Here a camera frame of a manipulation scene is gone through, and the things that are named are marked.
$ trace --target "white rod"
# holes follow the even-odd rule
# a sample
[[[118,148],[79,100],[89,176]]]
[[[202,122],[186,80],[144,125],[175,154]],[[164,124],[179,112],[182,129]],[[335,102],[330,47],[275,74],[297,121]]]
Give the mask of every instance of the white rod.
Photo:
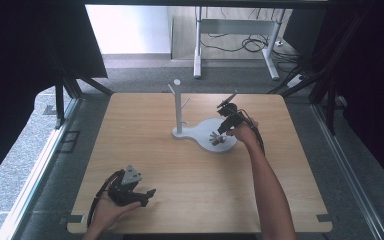
[[[176,105],[177,134],[182,133],[182,92],[180,91],[180,80],[174,80],[174,102]]]
[[[195,55],[201,55],[201,12],[202,7],[198,7],[197,19],[196,19],[196,47],[195,47]]]
[[[170,88],[170,91],[171,91],[171,93],[173,93],[173,96],[176,94],[175,92],[174,92],[174,89],[171,87],[171,85],[170,84],[168,84],[168,87]]]

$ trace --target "vertical pole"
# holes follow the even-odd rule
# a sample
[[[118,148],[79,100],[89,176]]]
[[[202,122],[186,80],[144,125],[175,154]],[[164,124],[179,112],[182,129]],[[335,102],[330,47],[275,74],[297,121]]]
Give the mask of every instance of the vertical pole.
[[[182,92],[180,91],[180,80],[174,80],[174,102],[176,105],[177,134],[182,133]]]
[[[327,92],[327,110],[326,110],[326,126],[332,135],[335,135],[335,129],[333,126],[333,118],[335,117],[336,107],[336,81],[330,80],[329,91]]]
[[[274,43],[276,42],[277,34],[279,34],[280,26],[282,25],[283,15],[285,15],[285,9],[280,10],[280,17],[276,19],[273,27],[272,34],[270,36],[269,46],[267,46],[267,55],[270,56],[273,51]]]
[[[62,124],[64,124],[64,86],[62,83],[62,74],[58,72],[55,80],[55,103],[57,110],[57,123],[55,124],[55,129],[60,129]]]
[[[198,7],[198,13],[196,16],[196,39],[195,39],[195,55],[193,64],[193,76],[194,78],[201,77],[201,20],[202,20],[202,7]]]

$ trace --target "wooden board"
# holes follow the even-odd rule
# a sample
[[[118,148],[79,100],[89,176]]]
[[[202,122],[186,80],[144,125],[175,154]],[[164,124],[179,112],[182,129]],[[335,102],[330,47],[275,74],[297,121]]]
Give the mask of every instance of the wooden board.
[[[183,94],[188,126],[219,117],[216,106],[227,94]],[[309,168],[285,102],[278,95],[239,94],[233,101],[260,123],[267,158],[288,198],[298,232],[328,232],[319,222],[326,207]],[[114,94],[109,103],[69,223],[86,230],[92,199],[107,177],[132,164],[143,180],[135,192],[156,188],[145,208],[125,214],[111,230],[119,233],[260,232],[248,153],[240,142],[214,154],[191,140],[175,139],[174,96]]]

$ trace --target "white base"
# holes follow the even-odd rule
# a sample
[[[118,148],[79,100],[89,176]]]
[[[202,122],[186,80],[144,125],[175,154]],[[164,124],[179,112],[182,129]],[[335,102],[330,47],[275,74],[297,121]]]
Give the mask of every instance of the white base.
[[[201,77],[201,48],[199,48],[199,50],[195,49],[195,56],[193,61],[193,77]]]
[[[300,83],[301,82],[301,77],[302,77],[301,74],[296,75],[291,81],[289,81],[289,83],[287,84],[288,87],[292,88],[295,85],[297,85],[298,83]]]
[[[269,69],[272,80],[279,80],[279,74],[277,73],[276,67],[273,64],[270,53],[267,49],[263,49],[264,60],[266,60],[267,68]]]
[[[223,118],[207,118],[195,127],[183,127],[182,133],[177,133],[177,128],[173,128],[173,136],[178,139],[191,139],[197,142],[202,148],[213,153],[223,153],[232,149],[237,140],[235,137],[227,136],[226,141],[213,145],[210,141],[210,134],[217,133],[217,129],[224,121]]]

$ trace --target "desk leg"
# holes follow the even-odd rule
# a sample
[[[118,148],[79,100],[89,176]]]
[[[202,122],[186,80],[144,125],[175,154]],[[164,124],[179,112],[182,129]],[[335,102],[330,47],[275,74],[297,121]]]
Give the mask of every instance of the desk leg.
[[[86,82],[87,84],[91,85],[92,87],[98,89],[102,93],[106,94],[107,96],[111,96],[114,92],[110,89],[106,88],[102,84],[98,83],[97,81],[93,80],[92,78],[85,77],[77,72],[72,71],[72,74],[76,76],[76,78],[82,80],[83,82]]]
[[[201,77],[201,11],[202,7],[198,7],[196,19],[196,42],[195,42],[195,56],[193,61],[193,77]]]
[[[279,74],[277,73],[276,67],[273,64],[273,60],[271,59],[271,53],[273,52],[273,47],[276,42],[277,35],[279,34],[279,30],[282,25],[284,15],[285,15],[285,9],[281,9],[280,17],[276,20],[276,23],[273,27],[272,34],[270,36],[269,46],[267,47],[267,49],[262,50],[264,59],[266,60],[267,67],[269,68],[269,72],[273,80],[278,80]]]
[[[64,86],[62,83],[61,76],[55,81],[55,102],[57,111],[57,123],[55,129],[60,129],[64,124]]]
[[[335,135],[333,119],[335,117],[336,107],[336,82],[335,79],[330,80],[329,91],[327,92],[327,109],[326,109],[326,127],[332,135]]]

